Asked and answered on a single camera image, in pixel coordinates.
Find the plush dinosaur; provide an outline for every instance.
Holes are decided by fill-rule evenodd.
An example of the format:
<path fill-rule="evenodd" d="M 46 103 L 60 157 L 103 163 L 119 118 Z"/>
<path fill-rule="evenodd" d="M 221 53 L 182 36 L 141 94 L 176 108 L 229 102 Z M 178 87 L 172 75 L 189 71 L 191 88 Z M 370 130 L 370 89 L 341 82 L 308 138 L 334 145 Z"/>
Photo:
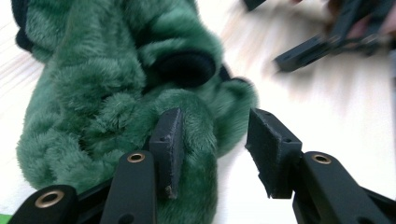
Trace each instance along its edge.
<path fill-rule="evenodd" d="M 179 107 L 185 159 L 178 197 L 158 201 L 158 222 L 210 223 L 217 158 L 241 140 L 257 99 L 228 75 L 195 3 L 13 0 L 13 12 L 17 43 L 45 64 L 17 148 L 26 180 L 78 192 L 100 184 Z"/>

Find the white surface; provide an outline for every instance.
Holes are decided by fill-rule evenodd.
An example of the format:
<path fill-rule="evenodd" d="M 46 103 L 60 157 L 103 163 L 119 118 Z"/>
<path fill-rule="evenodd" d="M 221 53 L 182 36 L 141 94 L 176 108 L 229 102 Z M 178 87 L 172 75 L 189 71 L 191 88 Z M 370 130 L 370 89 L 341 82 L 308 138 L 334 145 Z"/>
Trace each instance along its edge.
<path fill-rule="evenodd" d="M 390 60 L 379 52 L 325 57 L 292 74 L 272 60 L 317 34 L 321 1 L 267 1 L 246 13 L 237 0 L 200 0 L 203 22 L 223 40 L 235 76 L 254 82 L 260 108 L 274 113 L 303 151 L 333 155 L 367 189 L 396 198 Z M 34 192 L 15 158 L 23 115 L 42 65 L 14 44 L 8 1 L 0 6 L 0 213 L 12 214 Z M 268 200 L 245 141 L 219 159 L 219 206 L 214 223 L 296 223 L 291 201 Z"/>

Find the black fabric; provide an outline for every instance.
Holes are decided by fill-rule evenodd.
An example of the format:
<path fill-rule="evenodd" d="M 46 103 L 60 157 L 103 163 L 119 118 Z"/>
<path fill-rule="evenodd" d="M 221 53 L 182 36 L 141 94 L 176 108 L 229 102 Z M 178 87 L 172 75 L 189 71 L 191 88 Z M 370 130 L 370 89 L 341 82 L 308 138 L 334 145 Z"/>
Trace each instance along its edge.
<path fill-rule="evenodd" d="M 253 86 L 253 84 L 251 84 L 251 82 L 249 82 L 247 79 L 241 78 L 241 77 L 234 77 L 231 79 L 231 81 L 239 81 L 239 82 L 244 82 L 247 83 L 250 86 Z"/>
<path fill-rule="evenodd" d="M 11 0 L 11 5 L 15 22 L 20 27 L 16 35 L 16 42 L 20 48 L 32 51 L 33 42 L 27 37 L 25 32 L 29 0 Z"/>
<path fill-rule="evenodd" d="M 227 67 L 225 67 L 225 65 L 223 65 L 220 68 L 219 76 L 220 76 L 221 80 L 223 80 L 223 81 L 230 81 L 231 80 L 230 73 L 228 72 L 228 69 L 227 69 Z"/>
<path fill-rule="evenodd" d="M 154 69 L 164 81 L 174 81 L 181 87 L 197 87 L 215 75 L 215 62 L 210 55 L 185 50 L 162 56 Z"/>

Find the black plastic part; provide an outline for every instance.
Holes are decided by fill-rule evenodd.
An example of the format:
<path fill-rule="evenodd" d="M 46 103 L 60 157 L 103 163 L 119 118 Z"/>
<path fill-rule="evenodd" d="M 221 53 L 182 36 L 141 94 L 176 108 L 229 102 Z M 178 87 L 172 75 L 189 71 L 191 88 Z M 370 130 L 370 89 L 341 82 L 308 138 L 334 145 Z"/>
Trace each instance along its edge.
<path fill-rule="evenodd" d="M 262 3 L 264 3 L 266 0 L 243 0 L 245 3 L 245 6 L 247 7 L 248 11 L 253 10 L 254 8 L 258 7 Z"/>
<path fill-rule="evenodd" d="M 336 158 L 322 152 L 306 152 L 299 173 L 318 211 L 319 223 L 390 223 Z M 299 214 L 312 213 L 301 206 L 298 211 Z M 296 217 L 299 223 L 317 223 L 317 220 Z"/>
<path fill-rule="evenodd" d="M 53 185 L 32 194 L 8 224 L 71 224 L 78 219 L 76 190 Z"/>
<path fill-rule="evenodd" d="M 165 111 L 149 139 L 149 151 L 158 166 L 159 198 L 175 199 L 184 158 L 183 119 L 179 108 Z"/>
<path fill-rule="evenodd" d="M 332 31 L 330 32 L 330 44 L 333 47 L 339 47 L 347 38 L 350 28 L 358 18 L 361 4 L 363 2 L 369 1 L 371 0 L 347 0 L 343 2 L 341 11 L 337 17 L 334 27 L 332 28 Z"/>
<path fill-rule="evenodd" d="M 275 62 L 281 72 L 292 72 L 307 66 L 330 52 L 320 36 L 314 36 L 303 44 L 277 56 Z"/>
<path fill-rule="evenodd" d="M 77 223 L 97 224 L 102 216 L 112 179 L 78 195 Z"/>
<path fill-rule="evenodd" d="M 396 50 L 396 37 L 394 37 L 390 40 L 390 49 Z"/>
<path fill-rule="evenodd" d="M 291 168 L 302 155 L 302 142 L 273 114 L 251 109 L 246 149 L 259 169 L 268 197 L 289 199 Z"/>
<path fill-rule="evenodd" d="M 157 223 L 154 159 L 137 150 L 120 158 L 101 224 Z"/>
<path fill-rule="evenodd" d="M 396 202 L 377 194 L 369 189 L 363 188 L 367 196 L 375 203 L 375 205 L 387 216 L 391 223 L 396 223 Z"/>
<path fill-rule="evenodd" d="M 293 211 L 296 216 L 297 223 L 299 224 L 317 224 L 320 223 L 320 215 L 318 210 L 312 201 L 312 198 L 305 195 L 302 197 L 302 193 L 294 194 L 293 199 Z"/>
<path fill-rule="evenodd" d="M 360 51 L 367 56 L 379 48 L 378 31 L 395 0 L 378 3 L 375 0 L 343 1 L 341 11 L 328 37 L 315 36 L 303 44 L 275 58 L 281 72 L 292 72 L 307 66 L 327 54 L 344 51 Z M 348 38 L 353 24 L 370 15 L 370 21 L 362 37 Z"/>

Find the green plush toy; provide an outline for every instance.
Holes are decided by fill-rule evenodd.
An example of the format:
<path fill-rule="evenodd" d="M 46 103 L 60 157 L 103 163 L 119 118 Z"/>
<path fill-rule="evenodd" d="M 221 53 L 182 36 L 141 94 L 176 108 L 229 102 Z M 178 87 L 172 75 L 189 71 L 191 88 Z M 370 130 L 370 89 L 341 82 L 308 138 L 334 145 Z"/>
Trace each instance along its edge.
<path fill-rule="evenodd" d="M 231 79 L 192 0 L 13 0 L 17 43 L 46 66 L 17 148 L 34 188 L 82 192 L 141 149 L 162 112 L 183 112 L 178 197 L 159 223 L 210 223 L 217 158 L 247 131 L 253 87 Z"/>

